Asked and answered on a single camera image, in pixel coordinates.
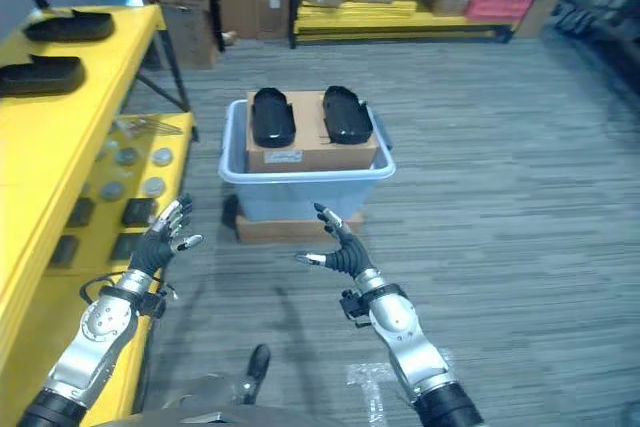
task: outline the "small round disc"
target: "small round disc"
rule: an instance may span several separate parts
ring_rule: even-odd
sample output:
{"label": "small round disc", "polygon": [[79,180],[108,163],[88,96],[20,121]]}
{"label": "small round disc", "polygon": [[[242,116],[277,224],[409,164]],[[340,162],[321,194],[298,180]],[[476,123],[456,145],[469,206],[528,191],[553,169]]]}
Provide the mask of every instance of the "small round disc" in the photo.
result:
{"label": "small round disc", "polygon": [[125,188],[122,182],[114,180],[113,182],[104,184],[102,190],[100,191],[100,195],[105,200],[113,201],[122,198],[122,196],[124,195],[124,191]]}
{"label": "small round disc", "polygon": [[167,185],[162,177],[149,177],[144,181],[143,189],[149,197],[160,197],[167,190]]}
{"label": "small round disc", "polygon": [[169,165],[173,160],[173,152],[171,152],[171,149],[168,147],[162,147],[151,155],[151,160],[158,167],[164,167],[165,165]]}
{"label": "small round disc", "polygon": [[116,155],[116,162],[120,165],[133,165],[136,160],[138,160],[138,152],[133,147],[125,147]]}

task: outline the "gray carpet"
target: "gray carpet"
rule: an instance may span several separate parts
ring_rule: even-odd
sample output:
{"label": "gray carpet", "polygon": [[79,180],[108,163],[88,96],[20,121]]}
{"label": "gray carpet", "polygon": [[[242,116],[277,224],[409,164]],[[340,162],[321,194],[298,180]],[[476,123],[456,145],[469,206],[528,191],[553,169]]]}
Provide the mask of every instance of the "gray carpet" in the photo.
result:
{"label": "gray carpet", "polygon": [[[232,100],[263,86],[343,84],[395,142],[398,171],[366,205],[371,256],[451,352],[486,420],[624,425],[625,406],[640,400],[640,123],[611,92],[615,79],[553,35],[295,51],[243,42],[213,71],[184,77],[202,137],[184,188],[206,244],[168,272],[181,300],[153,336],[145,409],[197,376],[240,372],[266,342],[273,358],[259,403],[367,425],[347,368],[384,362],[385,352],[340,311],[349,278],[295,264],[299,245],[238,244],[222,223],[233,188],[217,174]],[[131,105],[162,102],[141,86]],[[383,396],[387,425],[418,425],[395,385]]]}

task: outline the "shelving unit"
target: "shelving unit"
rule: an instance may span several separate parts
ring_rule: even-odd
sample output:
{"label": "shelving unit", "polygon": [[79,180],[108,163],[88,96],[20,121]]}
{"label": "shelving unit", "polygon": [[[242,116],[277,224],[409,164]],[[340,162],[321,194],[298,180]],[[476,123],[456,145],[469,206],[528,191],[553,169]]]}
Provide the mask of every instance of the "shelving unit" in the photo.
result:
{"label": "shelving unit", "polygon": [[[26,23],[59,15],[47,0],[34,0],[40,11]],[[64,95],[7,97],[0,100],[0,419],[15,425],[25,405],[46,379],[55,360],[75,335],[86,305],[78,288],[96,275],[123,270],[126,262],[111,263],[110,252],[120,232],[126,201],[145,197],[141,184],[161,176],[166,191],[158,199],[164,208],[177,195],[188,147],[197,137],[195,120],[182,84],[175,52],[158,5],[141,7],[85,6],[78,10],[108,12],[115,32],[97,42],[32,42],[21,28],[0,44],[0,65],[28,61],[30,54],[77,56],[85,80]],[[140,65],[158,33],[179,97],[174,98],[140,72]],[[135,80],[179,107],[183,113],[155,114],[157,120],[179,127],[179,135],[147,132],[129,139],[111,128]],[[133,146],[139,160],[130,167],[114,163],[113,149]],[[148,159],[159,147],[170,147],[174,159],[157,167]],[[101,149],[107,155],[96,161]],[[108,180],[126,186],[121,201],[99,196]],[[88,192],[83,192],[85,184]],[[80,196],[95,202],[91,221],[65,229]],[[51,256],[60,236],[79,239],[70,267],[52,268]],[[150,328],[141,318],[138,330],[121,354],[116,370],[83,425],[94,425],[131,412]]]}
{"label": "shelving unit", "polygon": [[289,42],[295,48],[298,41],[367,38],[500,37],[509,40],[515,23],[475,22],[464,16],[434,16],[423,6],[408,16],[383,15],[375,8],[357,9],[353,2],[340,8],[324,9],[301,5],[291,0]]}
{"label": "shelving unit", "polygon": [[[135,116],[120,116],[126,119]],[[166,191],[156,199],[158,210],[165,208],[178,194],[180,180],[190,143],[193,116],[190,113],[152,116],[156,120],[182,129],[181,135],[143,135],[129,139],[120,130],[109,134],[102,143],[104,156],[93,160],[91,172],[84,185],[82,197],[95,203],[91,221],[86,227],[63,228],[62,234],[78,239],[78,248],[69,266],[49,265],[35,282],[35,294],[29,304],[25,321],[0,376],[0,401],[3,415],[11,415],[8,425],[14,425],[24,405],[42,385],[51,366],[75,335],[86,304],[78,296],[78,287],[89,279],[106,273],[126,270],[126,261],[109,261],[111,250],[120,233],[142,233],[144,228],[125,228],[120,219],[129,198],[146,197],[142,191],[144,180],[162,177]],[[139,160],[130,167],[115,162],[118,150],[133,147]],[[173,161],[164,167],[154,165],[149,156],[159,148],[168,147]],[[125,185],[126,194],[110,202],[100,197],[101,187],[118,180]],[[87,414],[84,425],[95,425],[128,415],[136,393],[149,318],[140,318],[138,331],[120,355],[113,377],[98,402]],[[39,342],[34,343],[37,335]],[[31,361],[25,364],[24,358]]]}

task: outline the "plastic storage bin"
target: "plastic storage bin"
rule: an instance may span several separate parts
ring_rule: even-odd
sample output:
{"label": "plastic storage bin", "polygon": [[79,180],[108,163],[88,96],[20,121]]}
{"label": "plastic storage bin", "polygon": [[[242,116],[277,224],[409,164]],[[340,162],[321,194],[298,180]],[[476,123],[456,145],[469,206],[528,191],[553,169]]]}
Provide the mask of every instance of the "plastic storage bin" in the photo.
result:
{"label": "plastic storage bin", "polygon": [[235,185],[242,211],[249,220],[313,219],[316,215],[313,202],[320,202],[348,219],[362,207],[374,184],[396,171],[386,134],[385,137],[381,134],[384,128],[379,129],[376,119],[371,117],[380,148],[369,169],[247,173],[247,101],[236,100],[227,109],[218,173]]}

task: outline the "robotic arm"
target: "robotic arm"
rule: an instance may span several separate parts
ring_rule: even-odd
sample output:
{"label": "robotic arm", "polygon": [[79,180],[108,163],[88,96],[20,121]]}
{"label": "robotic arm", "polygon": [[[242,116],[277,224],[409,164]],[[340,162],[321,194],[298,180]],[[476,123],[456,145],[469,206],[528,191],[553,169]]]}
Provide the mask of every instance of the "robotic arm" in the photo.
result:
{"label": "robotic arm", "polygon": [[174,200],[141,238],[128,270],[115,285],[100,289],[80,321],[71,344],[20,420],[21,427],[71,427],[80,424],[111,377],[120,352],[132,339],[138,317],[159,318],[165,292],[148,292],[154,273],[173,256],[202,241],[201,235],[176,239],[187,224],[192,200]]}
{"label": "robotic arm", "polygon": [[387,283],[371,265],[367,251],[349,226],[323,205],[315,204],[325,230],[340,242],[330,254],[300,253],[296,260],[350,275],[359,290],[342,293],[340,304],[350,319],[369,316],[389,360],[425,427],[478,427],[484,421],[438,349],[425,337],[414,306],[397,284]]}

